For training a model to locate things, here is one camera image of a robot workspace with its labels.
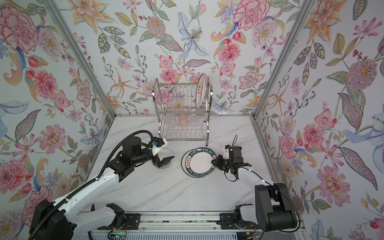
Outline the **orange bowl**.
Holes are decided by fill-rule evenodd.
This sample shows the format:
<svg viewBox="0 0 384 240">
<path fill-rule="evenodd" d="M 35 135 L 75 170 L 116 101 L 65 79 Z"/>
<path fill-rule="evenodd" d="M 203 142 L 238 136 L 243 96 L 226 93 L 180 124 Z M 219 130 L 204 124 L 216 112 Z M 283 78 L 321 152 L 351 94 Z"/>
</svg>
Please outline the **orange bowl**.
<svg viewBox="0 0 384 240">
<path fill-rule="evenodd" d="M 165 157 L 170 157 L 171 153 L 168 150 L 162 149 L 157 153 L 159 160 L 162 160 Z"/>
</svg>

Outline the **white plate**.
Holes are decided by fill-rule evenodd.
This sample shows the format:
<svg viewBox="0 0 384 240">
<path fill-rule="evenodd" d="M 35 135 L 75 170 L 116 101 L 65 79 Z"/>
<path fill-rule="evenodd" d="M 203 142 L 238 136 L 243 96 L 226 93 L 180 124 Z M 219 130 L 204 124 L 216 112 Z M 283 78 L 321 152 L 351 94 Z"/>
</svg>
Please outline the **white plate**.
<svg viewBox="0 0 384 240">
<path fill-rule="evenodd" d="M 188 156 L 189 152 L 186 152 L 183 157 L 182 157 L 182 160 L 181 160 L 181 166 L 182 166 L 182 170 L 183 172 L 187 175 L 188 174 L 188 171 L 186 170 L 186 158 Z"/>
</svg>

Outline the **dark-rimmed lettered plate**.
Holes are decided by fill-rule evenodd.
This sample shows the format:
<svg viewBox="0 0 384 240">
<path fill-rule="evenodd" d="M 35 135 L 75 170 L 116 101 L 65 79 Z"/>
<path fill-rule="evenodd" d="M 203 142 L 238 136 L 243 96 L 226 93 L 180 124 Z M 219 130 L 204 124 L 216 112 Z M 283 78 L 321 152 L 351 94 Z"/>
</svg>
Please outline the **dark-rimmed lettered plate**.
<svg viewBox="0 0 384 240">
<path fill-rule="evenodd" d="M 207 147 L 189 151 L 186 158 L 187 175 L 192 178 L 206 177 L 215 170 L 211 161 L 216 158 L 216 153 Z"/>
</svg>

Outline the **orange patterned plate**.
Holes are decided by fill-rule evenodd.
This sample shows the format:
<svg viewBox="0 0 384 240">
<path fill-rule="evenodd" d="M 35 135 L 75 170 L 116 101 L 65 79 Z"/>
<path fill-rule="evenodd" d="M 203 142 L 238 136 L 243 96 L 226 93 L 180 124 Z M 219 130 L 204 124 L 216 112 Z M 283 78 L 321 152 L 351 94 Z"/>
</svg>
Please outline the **orange patterned plate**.
<svg viewBox="0 0 384 240">
<path fill-rule="evenodd" d="M 207 91 L 207 78 L 205 74 L 201 74 L 198 81 L 197 91 L 196 91 L 196 109 L 199 109 L 205 99 Z"/>
</svg>

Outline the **red floral patterned bowl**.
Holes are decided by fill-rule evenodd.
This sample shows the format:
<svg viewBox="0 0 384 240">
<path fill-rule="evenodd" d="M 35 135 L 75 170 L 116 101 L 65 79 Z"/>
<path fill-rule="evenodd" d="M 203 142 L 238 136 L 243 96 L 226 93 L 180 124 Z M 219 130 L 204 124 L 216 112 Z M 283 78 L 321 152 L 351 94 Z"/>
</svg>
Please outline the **red floral patterned bowl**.
<svg viewBox="0 0 384 240">
<path fill-rule="evenodd" d="M 164 165 L 161 166 L 161 167 L 159 167 L 158 165 L 154 165 L 154 167 L 156 167 L 157 169 L 165 169 L 165 168 L 167 168 L 170 164 L 171 164 L 171 162 L 168 162 L 168 163 L 164 164 Z"/>
</svg>

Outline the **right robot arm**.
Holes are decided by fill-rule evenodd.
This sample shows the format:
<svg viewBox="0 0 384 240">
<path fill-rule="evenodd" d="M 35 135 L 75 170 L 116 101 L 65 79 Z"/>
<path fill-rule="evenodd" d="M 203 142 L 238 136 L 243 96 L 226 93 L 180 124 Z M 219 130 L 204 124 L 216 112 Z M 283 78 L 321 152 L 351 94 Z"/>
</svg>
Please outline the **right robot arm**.
<svg viewBox="0 0 384 240">
<path fill-rule="evenodd" d="M 269 182 L 245 163 L 240 146 L 226 145 L 223 154 L 212 164 L 225 174 L 230 173 L 236 181 L 245 183 L 254 191 L 253 204 L 237 205 L 233 219 L 229 221 L 240 229 L 255 226 L 263 232 L 280 231 L 293 233 L 301 227 L 299 213 L 283 183 Z"/>
</svg>

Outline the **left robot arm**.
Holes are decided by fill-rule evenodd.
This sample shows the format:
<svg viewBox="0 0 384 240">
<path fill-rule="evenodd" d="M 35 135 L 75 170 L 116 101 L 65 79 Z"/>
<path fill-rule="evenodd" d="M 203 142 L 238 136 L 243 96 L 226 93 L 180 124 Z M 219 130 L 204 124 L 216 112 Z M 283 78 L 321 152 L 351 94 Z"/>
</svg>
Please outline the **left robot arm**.
<svg viewBox="0 0 384 240">
<path fill-rule="evenodd" d="M 136 167 L 152 162 L 160 168 L 173 156 L 165 150 L 167 139 L 150 137 L 145 144 L 130 135 L 111 152 L 101 171 L 92 179 L 54 201 L 43 200 L 31 223 L 31 240 L 71 240 L 98 228 L 117 230 L 129 223 L 125 211 L 115 203 L 85 214 L 80 211 L 107 189 L 127 178 Z"/>
</svg>

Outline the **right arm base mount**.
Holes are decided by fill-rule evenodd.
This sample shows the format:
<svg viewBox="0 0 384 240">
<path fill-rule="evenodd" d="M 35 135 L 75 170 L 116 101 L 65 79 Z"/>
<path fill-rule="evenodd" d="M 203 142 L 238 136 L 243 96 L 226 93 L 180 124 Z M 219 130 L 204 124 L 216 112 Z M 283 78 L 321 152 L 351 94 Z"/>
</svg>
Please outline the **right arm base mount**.
<svg viewBox="0 0 384 240">
<path fill-rule="evenodd" d="M 222 230 L 260 230 L 253 204 L 237 205 L 230 213 L 220 213 L 216 224 Z"/>
</svg>

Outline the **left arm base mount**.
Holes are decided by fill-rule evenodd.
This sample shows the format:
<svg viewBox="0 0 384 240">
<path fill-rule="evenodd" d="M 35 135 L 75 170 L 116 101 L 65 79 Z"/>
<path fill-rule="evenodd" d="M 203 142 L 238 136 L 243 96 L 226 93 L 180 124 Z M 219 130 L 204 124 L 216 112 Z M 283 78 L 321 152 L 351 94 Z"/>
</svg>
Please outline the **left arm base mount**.
<svg viewBox="0 0 384 240">
<path fill-rule="evenodd" d="M 125 213 L 117 204 L 111 203 L 106 205 L 106 210 L 114 214 L 112 222 L 108 225 L 98 227 L 98 230 L 138 230 L 141 220 L 141 214 Z"/>
</svg>

